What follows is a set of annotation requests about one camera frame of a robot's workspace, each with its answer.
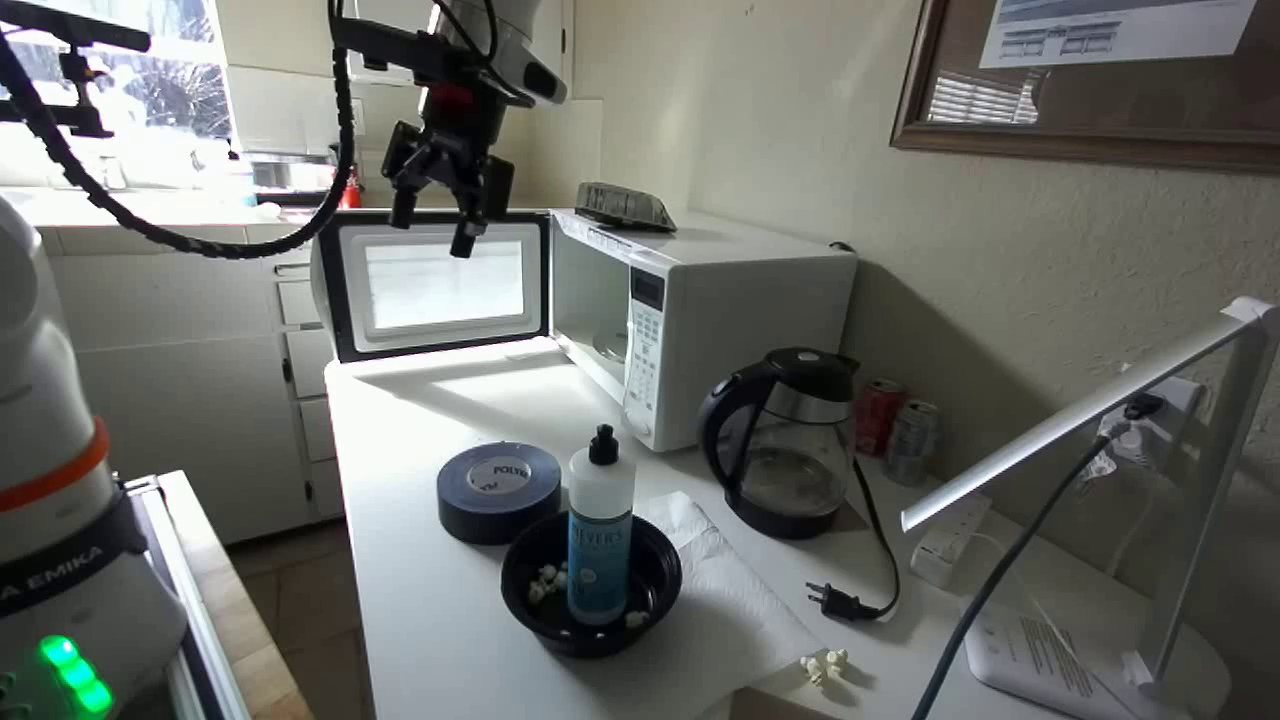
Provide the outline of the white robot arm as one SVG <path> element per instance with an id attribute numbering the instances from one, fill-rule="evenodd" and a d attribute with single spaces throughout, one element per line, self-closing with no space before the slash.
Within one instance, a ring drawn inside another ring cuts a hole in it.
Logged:
<path id="1" fill-rule="evenodd" d="M 431 0 L 422 27 L 329 16 L 340 69 L 402 63 L 424 90 L 422 118 L 384 153 L 395 227 L 431 183 L 456 202 L 456 251 L 510 212 L 514 163 L 493 153 L 500 123 L 564 97 L 534 52 L 538 7 Z M 118 720 L 170 677 L 185 642 L 188 613 L 108 470 L 108 425 L 90 409 L 43 235 L 0 204 L 4 720 Z"/>

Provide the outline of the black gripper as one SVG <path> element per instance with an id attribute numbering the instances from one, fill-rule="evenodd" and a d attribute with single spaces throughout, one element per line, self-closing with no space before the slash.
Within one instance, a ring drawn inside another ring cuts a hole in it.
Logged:
<path id="1" fill-rule="evenodd" d="M 422 121 L 395 123 L 384 180 L 395 187 L 391 223 L 414 223 L 416 198 L 444 183 L 462 209 L 449 258 L 469 259 L 485 220 L 510 212 L 518 170 L 493 153 L 505 100 L 481 81 L 435 81 L 424 90 Z"/>

